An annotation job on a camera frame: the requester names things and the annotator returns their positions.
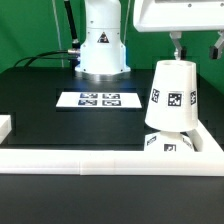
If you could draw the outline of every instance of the white paper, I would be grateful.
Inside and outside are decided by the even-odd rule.
[[[142,108],[137,93],[62,92],[56,107]]]

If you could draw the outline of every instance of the green background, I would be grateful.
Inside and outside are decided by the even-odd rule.
[[[128,0],[121,0],[122,32]],[[78,38],[85,40],[84,0],[71,0]],[[128,21],[126,37],[127,64],[131,68],[155,68],[161,59],[174,59],[174,45],[169,33],[138,33],[133,27],[133,6]],[[71,47],[71,36],[63,0],[56,0],[62,48]],[[184,32],[181,44],[187,47],[187,60],[197,63],[197,71],[224,94],[224,57],[209,59],[209,47],[214,45],[217,31]],[[10,68],[24,57],[58,50],[57,31],[51,0],[0,1],[0,72]],[[33,66],[61,66],[61,61],[38,60]]]

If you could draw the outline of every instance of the white plastic border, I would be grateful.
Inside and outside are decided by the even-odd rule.
[[[3,129],[5,125],[0,126],[1,133]],[[1,149],[0,173],[224,176],[223,151],[203,125],[200,123],[198,130],[190,134],[201,152]]]
[[[224,29],[221,1],[136,0],[134,26],[139,32]]]

